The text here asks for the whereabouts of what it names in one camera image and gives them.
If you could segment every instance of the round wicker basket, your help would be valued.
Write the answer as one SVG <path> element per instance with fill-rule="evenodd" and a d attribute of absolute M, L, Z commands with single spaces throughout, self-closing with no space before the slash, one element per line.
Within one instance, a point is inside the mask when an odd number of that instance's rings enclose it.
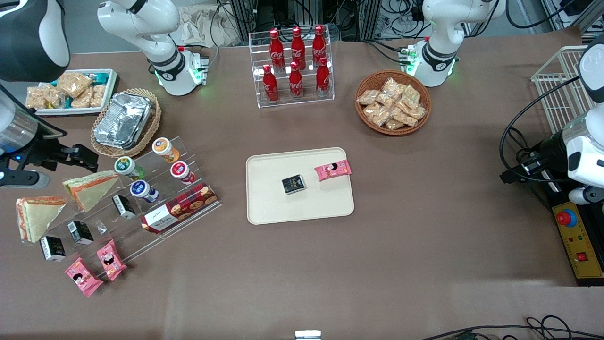
<path fill-rule="evenodd" d="M 134 146 L 134 148 L 132 148 L 130 150 L 113 148 L 111 146 L 101 145 L 101 144 L 97 143 L 97 141 L 94 139 L 94 128 L 97 127 L 97 125 L 101 122 L 101 120 L 107 113 L 107 109 L 109 108 L 109 105 L 111 104 L 111 100 L 109 101 L 107 106 L 105 106 L 103 108 L 103 111 L 98 115 L 96 122 L 94 122 L 94 125 L 92 126 L 92 131 L 90 133 L 90 141 L 92 142 L 92 147 L 99 154 L 109 156 L 111 158 L 119 158 L 122 156 L 132 157 L 132 156 L 135 156 L 135 155 L 138 155 L 139 153 L 141 153 L 141 151 L 143 151 L 145 149 L 147 144 L 149 144 L 149 142 L 151 142 L 153 135 L 157 132 L 157 129 L 159 128 L 159 119 L 161 118 L 161 108 L 159 107 L 159 102 L 157 101 L 157 97 L 155 97 L 155 95 L 153 93 L 151 93 L 147 90 L 141 89 L 141 88 L 131 88 L 131 89 L 128 89 L 123 92 L 130 93 L 130 94 L 136 94 L 139 96 L 149 98 L 153 102 L 153 110 L 151 110 L 151 115 L 149 116 L 147 124 L 145 125 L 145 127 L 141 133 L 141 137 L 138 141 L 138 144 L 136 146 Z"/>
<path fill-rule="evenodd" d="M 401 83 L 404 85 L 409 85 L 409 84 L 412 85 L 421 95 L 420 104 L 426 109 L 426 115 L 422 119 L 419 120 L 419 122 L 417 123 L 416 126 L 414 126 L 414 127 L 404 126 L 400 129 L 396 129 L 396 130 L 389 130 L 386 128 L 381 128 L 379 126 L 376 126 L 369 121 L 367 116 L 365 116 L 365 113 L 363 113 L 363 106 L 361 104 L 359 104 L 359 102 L 356 101 L 356 99 L 358 97 L 360 97 L 361 94 L 363 94 L 363 92 L 365 92 L 367 90 L 381 90 L 382 86 L 384 85 L 384 83 L 386 82 L 386 79 L 388 79 L 388 77 L 392 77 L 392 79 L 396 80 L 398 83 Z M 412 133 L 413 131 L 421 128 L 422 125 L 424 125 L 426 123 L 426 121 L 430 117 L 430 112 L 432 111 L 432 99 L 430 99 L 430 94 L 428 92 L 428 89 L 426 89 L 426 87 L 423 86 L 423 84 L 419 80 L 411 77 L 410 75 L 404 73 L 403 71 L 382 70 L 382 71 L 378 71 L 375 73 L 371 73 L 369 76 L 367 76 L 365 79 L 363 79 L 361 81 L 361 83 L 359 84 L 359 87 L 356 89 L 355 107 L 356 107 L 356 112 L 359 114 L 359 117 L 370 128 L 374 129 L 377 132 L 381 132 L 383 134 L 388 134 L 391 136 L 402 136 L 405 134 Z"/>

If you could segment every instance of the white tray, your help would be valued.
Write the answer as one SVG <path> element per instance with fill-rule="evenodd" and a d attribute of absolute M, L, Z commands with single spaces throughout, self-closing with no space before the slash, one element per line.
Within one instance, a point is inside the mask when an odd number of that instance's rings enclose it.
<path fill-rule="evenodd" d="M 39 109 L 36 110 L 38 116 L 79 116 L 81 114 L 92 114 L 100 113 L 103 108 L 109 103 L 111 95 L 113 95 L 115 89 L 115 81 L 117 80 L 117 73 L 110 68 L 91 68 L 87 70 L 66 70 L 68 72 L 78 73 L 109 73 L 109 79 L 105 87 L 105 93 L 103 95 L 103 101 L 101 106 L 95 108 L 61 108 L 61 109 Z"/>
<path fill-rule="evenodd" d="M 346 159 L 342 148 L 255 155 L 245 163 L 248 221 L 281 223 L 347 216 L 355 210 L 350 176 L 319 182 L 317 166 Z M 306 190 L 286 195 L 281 180 L 302 175 Z"/>

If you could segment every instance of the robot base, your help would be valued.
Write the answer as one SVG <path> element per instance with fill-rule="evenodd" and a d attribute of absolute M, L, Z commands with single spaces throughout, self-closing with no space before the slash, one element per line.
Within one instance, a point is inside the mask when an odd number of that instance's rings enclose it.
<path fill-rule="evenodd" d="M 453 64 L 455 63 L 451 62 L 448 66 L 444 63 L 439 64 L 436 66 L 436 68 L 438 69 L 440 65 L 442 65 L 443 68 L 440 71 L 434 71 L 432 65 L 430 65 L 429 63 L 427 63 L 426 60 L 424 60 L 422 54 L 422 49 L 424 45 L 426 45 L 426 41 L 420 41 L 413 46 L 409 46 L 410 50 L 417 51 L 417 60 L 415 61 L 416 64 L 414 67 L 415 74 L 412 75 L 415 76 L 415 78 L 417 78 L 419 81 L 421 81 L 424 86 L 436 87 L 445 82 L 445 80 L 451 73 Z"/>
<path fill-rule="evenodd" d="M 208 59 L 199 54 L 185 50 L 185 67 L 171 81 L 163 80 L 156 72 L 159 84 L 172 96 L 184 96 L 191 93 L 199 85 L 204 85 L 207 78 Z"/>

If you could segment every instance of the brown table surface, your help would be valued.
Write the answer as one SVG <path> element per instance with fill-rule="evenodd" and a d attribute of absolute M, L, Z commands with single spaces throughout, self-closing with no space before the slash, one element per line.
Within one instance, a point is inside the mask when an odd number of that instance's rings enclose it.
<path fill-rule="evenodd" d="M 291 339 L 295 330 L 320 329 L 324 339 L 420 339 L 555 313 L 602 334 L 604 289 L 575 287 L 548 211 L 525 186 L 498 178 L 503 128 L 536 95 L 529 77 L 560 47 L 578 44 L 578 30 L 467 39 L 455 73 L 429 90 L 430 120 L 399 138 L 374 132 L 356 114 L 361 79 L 394 67 L 366 44 L 334 44 L 335 101 L 266 110 L 256 106 L 247 48 L 222 49 L 208 85 L 185 97 L 160 89 L 141 53 L 74 55 L 71 68 L 112 68 L 120 90 L 159 97 L 157 136 L 185 140 L 223 206 L 87 299 L 38 246 L 19 242 L 14 217 L 18 197 L 55 194 L 62 178 L 86 171 L 61 166 L 49 188 L 2 190 L 0 332 Z M 50 119 L 68 129 L 67 145 L 88 145 L 93 121 Z M 538 111 L 518 127 L 531 143 L 548 132 Z M 331 146 L 346 150 L 354 170 L 352 215 L 248 223 L 249 156 Z"/>

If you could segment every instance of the coca-cola bottle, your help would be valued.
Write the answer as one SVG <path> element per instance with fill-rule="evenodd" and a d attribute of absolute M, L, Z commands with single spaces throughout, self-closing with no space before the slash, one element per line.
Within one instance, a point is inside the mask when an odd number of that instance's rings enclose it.
<path fill-rule="evenodd" d="M 271 52 L 272 67 L 275 73 L 285 73 L 285 56 L 283 55 L 283 44 L 279 40 L 279 31 L 273 28 L 269 34 L 271 35 L 269 51 Z"/>
<path fill-rule="evenodd" d="M 271 66 L 264 64 L 262 68 L 265 71 L 265 75 L 262 77 L 262 83 L 265 86 L 266 97 L 268 102 L 274 104 L 279 101 L 279 90 L 277 89 L 277 78 L 271 73 Z"/>
<path fill-rule="evenodd" d="M 304 88 L 302 88 L 302 75 L 298 63 L 292 61 L 289 64 L 292 67 L 292 72 L 289 74 L 289 92 L 292 95 L 292 100 L 298 101 L 304 95 Z"/>
<path fill-rule="evenodd" d="M 312 41 L 312 67 L 319 67 L 319 59 L 325 56 L 325 37 L 323 25 L 315 26 L 315 40 Z"/>
<path fill-rule="evenodd" d="M 304 55 L 304 41 L 300 35 L 302 29 L 298 26 L 292 30 L 294 32 L 294 38 L 292 40 L 292 60 L 298 63 L 298 67 L 301 70 L 306 69 L 306 56 Z"/>
<path fill-rule="evenodd" d="M 319 59 L 319 68 L 316 69 L 316 94 L 319 97 L 327 97 L 329 94 L 329 69 L 326 57 Z"/>

